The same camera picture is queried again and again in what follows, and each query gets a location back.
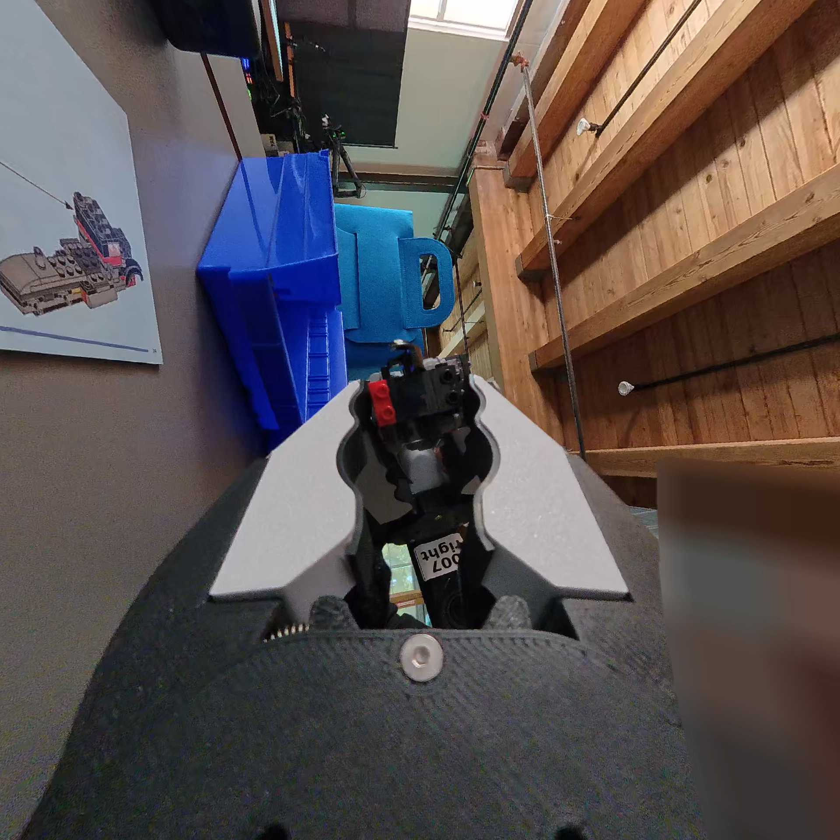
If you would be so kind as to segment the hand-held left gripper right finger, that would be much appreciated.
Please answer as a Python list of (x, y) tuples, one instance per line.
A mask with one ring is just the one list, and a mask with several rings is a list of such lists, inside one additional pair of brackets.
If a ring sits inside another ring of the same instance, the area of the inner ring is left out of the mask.
[(526, 603), (626, 600), (627, 583), (565, 449), (486, 380), (471, 374), (469, 384), (491, 454), (474, 501), (477, 536), (490, 551), (483, 587)]

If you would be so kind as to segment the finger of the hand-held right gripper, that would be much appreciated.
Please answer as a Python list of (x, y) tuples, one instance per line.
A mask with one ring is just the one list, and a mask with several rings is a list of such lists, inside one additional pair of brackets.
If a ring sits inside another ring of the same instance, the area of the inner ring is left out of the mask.
[(365, 463), (358, 475), (358, 490), (364, 509), (375, 522), (388, 524), (413, 512), (413, 506), (396, 498), (396, 488), (385, 476), (385, 467), (375, 454), (365, 453)]
[(474, 496), (493, 465), (488, 436), (475, 427), (461, 427), (451, 434), (451, 480), (463, 496)]

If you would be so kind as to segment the grey black brick spaceship model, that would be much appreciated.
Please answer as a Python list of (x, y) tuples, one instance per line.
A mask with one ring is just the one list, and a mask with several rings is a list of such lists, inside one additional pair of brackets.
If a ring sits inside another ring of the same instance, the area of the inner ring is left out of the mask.
[(416, 506), (438, 490), (459, 497), (470, 481), (468, 374), (460, 357), (428, 359), (415, 344), (397, 340), (378, 377), (366, 382), (369, 436), (398, 501)]

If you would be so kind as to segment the black device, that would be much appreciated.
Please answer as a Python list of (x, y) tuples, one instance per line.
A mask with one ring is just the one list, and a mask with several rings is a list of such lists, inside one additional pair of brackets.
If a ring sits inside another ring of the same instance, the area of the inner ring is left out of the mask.
[(260, 53), (259, 1), (149, 1), (163, 35), (182, 51), (237, 59)]

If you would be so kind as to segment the dark hanging panel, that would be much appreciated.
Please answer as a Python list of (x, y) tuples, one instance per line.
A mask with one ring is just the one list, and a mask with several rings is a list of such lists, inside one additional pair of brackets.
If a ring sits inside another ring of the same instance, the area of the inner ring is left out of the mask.
[(322, 118), (348, 145), (394, 148), (409, 1), (276, 2), (293, 44), (297, 99), (313, 142)]

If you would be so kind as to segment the teal felt bag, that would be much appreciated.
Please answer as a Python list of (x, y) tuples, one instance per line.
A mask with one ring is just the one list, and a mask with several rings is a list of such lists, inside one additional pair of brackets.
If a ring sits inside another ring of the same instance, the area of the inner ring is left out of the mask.
[(333, 212), (348, 378), (365, 380), (393, 342), (423, 350), (423, 331), (452, 313), (453, 260), (441, 242), (415, 236), (407, 209), (337, 203)]

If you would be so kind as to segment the brick building instruction booklet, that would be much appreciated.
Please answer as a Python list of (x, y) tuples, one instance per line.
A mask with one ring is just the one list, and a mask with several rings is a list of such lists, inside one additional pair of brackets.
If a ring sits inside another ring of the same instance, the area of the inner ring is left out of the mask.
[(130, 128), (36, 2), (1, 3), (2, 349), (162, 365)]

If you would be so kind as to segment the threaded metal rod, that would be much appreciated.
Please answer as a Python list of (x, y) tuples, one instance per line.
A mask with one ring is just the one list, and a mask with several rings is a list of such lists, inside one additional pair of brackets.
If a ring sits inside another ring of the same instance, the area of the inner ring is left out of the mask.
[(541, 145), (539, 141), (539, 130), (538, 124), (536, 120), (536, 109), (534, 107), (533, 97), (532, 97), (532, 85), (531, 85), (531, 78), (529, 73), (529, 60), (524, 57), (524, 55), (517, 53), (515, 58), (511, 60), (513, 64), (515, 64), (521, 72), (523, 78), (523, 89), (524, 89), (524, 97), (526, 99), (527, 108), (528, 108), (528, 125), (531, 130), (532, 136), (532, 147), (535, 157), (535, 165), (536, 165), (536, 175), (539, 184), (539, 190), (541, 195), (541, 202), (542, 202), (542, 215), (543, 215), (543, 222), (544, 222), (544, 230), (545, 230), (545, 237), (546, 237), (546, 244), (547, 250), (549, 253), (549, 267), (551, 271), (551, 276), (553, 279), (553, 288), (554, 288), (554, 295), (555, 295), (555, 303), (556, 308), (558, 310), (559, 316), (559, 323), (560, 323), (560, 337), (563, 346), (563, 359), (564, 359), (564, 367), (566, 372), (566, 379), (569, 386), (570, 391), (570, 402), (571, 402), (571, 409), (573, 414), (574, 420), (574, 428), (577, 437), (577, 443), (579, 445), (579, 455), (581, 459), (587, 463), (587, 451), (585, 448), (585, 436), (583, 430), (583, 423), (581, 420), (581, 407), (580, 401), (578, 396), (578, 390), (576, 387), (576, 380), (574, 375), (574, 363), (572, 361), (572, 354), (571, 354), (571, 347), (569, 342), (569, 335), (568, 330), (566, 327), (566, 321), (564, 317), (564, 306), (562, 300), (562, 292), (561, 292), (561, 284), (560, 284), (560, 272), (559, 272), (559, 265), (558, 265), (558, 258), (556, 253), (556, 245), (553, 240), (553, 216), (550, 212), (549, 201), (548, 201), (548, 193), (547, 187), (544, 180), (544, 173), (543, 173), (543, 158), (542, 158), (542, 151)]

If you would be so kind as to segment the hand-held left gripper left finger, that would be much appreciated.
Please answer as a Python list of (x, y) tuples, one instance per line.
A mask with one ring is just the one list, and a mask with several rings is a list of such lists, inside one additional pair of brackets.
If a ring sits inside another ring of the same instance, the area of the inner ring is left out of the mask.
[(348, 384), (270, 454), (212, 599), (313, 603), (354, 587), (348, 551), (358, 542), (362, 504), (340, 454), (359, 424), (352, 407), (360, 391), (360, 381)]

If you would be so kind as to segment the ribbed blue plastic bin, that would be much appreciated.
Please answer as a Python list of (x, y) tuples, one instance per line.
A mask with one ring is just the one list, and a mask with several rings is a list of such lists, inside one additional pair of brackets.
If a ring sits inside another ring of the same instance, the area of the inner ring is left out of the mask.
[(291, 300), (268, 274), (196, 273), (268, 453), (347, 385), (341, 312)]

